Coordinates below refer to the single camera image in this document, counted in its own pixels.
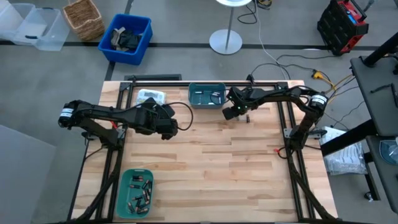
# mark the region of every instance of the blue plastic bin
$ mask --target blue plastic bin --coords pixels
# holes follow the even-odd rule
[[[225,103],[225,84],[199,84],[191,83],[188,87],[188,100],[195,109],[220,109]],[[220,97],[212,96],[214,92],[220,93]]]
[[[142,34],[141,40],[135,51],[128,50],[123,52],[121,50],[112,49],[112,30],[120,29],[122,27],[126,28],[126,30],[133,30],[134,34]],[[116,14],[99,43],[98,49],[104,53],[106,59],[110,62],[139,65],[148,48],[150,38],[152,38],[152,27],[150,26],[150,19],[148,17]]]

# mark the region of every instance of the lamp base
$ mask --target lamp base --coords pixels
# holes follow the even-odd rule
[[[228,47],[226,47],[227,35],[228,29],[214,32],[210,36],[210,47],[219,54],[229,55],[236,53],[242,47],[242,38],[237,32],[231,30],[229,34]]]

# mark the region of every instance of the black desk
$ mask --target black desk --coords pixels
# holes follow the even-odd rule
[[[375,163],[390,206],[394,212],[398,213],[398,180],[396,178],[398,166],[389,165],[379,155],[380,140],[398,136],[398,108],[394,103],[391,88],[370,93],[371,90],[390,83],[394,83],[398,88],[398,75],[392,73],[396,65],[398,62],[394,58],[381,58],[372,68],[365,66],[360,58],[351,59],[351,69],[358,81],[371,119],[328,141],[321,148],[323,156],[326,156],[366,138],[370,153],[365,154],[365,161]],[[368,173],[365,178],[371,195],[374,200],[380,200],[369,169]]]
[[[391,209],[398,213],[398,166],[390,165],[384,162],[379,152],[380,141],[387,139],[395,140],[395,138],[368,136],[366,137],[366,143],[369,146],[369,153],[372,155],[374,165],[376,166],[377,173],[379,173],[381,184],[386,191],[387,199],[390,203]]]

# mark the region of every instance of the teal plastic bin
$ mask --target teal plastic bin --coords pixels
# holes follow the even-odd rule
[[[189,103],[195,109],[220,109],[225,103],[226,87],[224,83],[199,84],[191,83],[188,88]]]
[[[142,176],[144,181],[142,182],[132,181],[132,177],[134,175]],[[142,195],[143,191],[142,186],[145,184],[146,180],[152,181],[149,204],[145,207],[148,208],[148,212],[140,214],[138,214],[137,212],[131,213],[127,203],[131,202],[132,206],[135,208],[137,201],[132,200],[132,198]],[[139,185],[141,188],[139,189],[130,188],[131,184]],[[118,203],[116,205],[116,212],[118,216],[120,218],[145,218],[150,212],[150,206],[152,205],[152,198],[154,196],[154,185],[155,185],[154,175],[152,174],[151,171],[147,169],[129,169],[124,171],[122,179],[120,181],[119,197],[118,197]]]

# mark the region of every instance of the wicker basket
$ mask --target wicker basket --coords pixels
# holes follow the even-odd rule
[[[63,8],[63,13],[73,31],[81,40],[92,40],[105,32],[104,22],[91,0],[79,0]]]

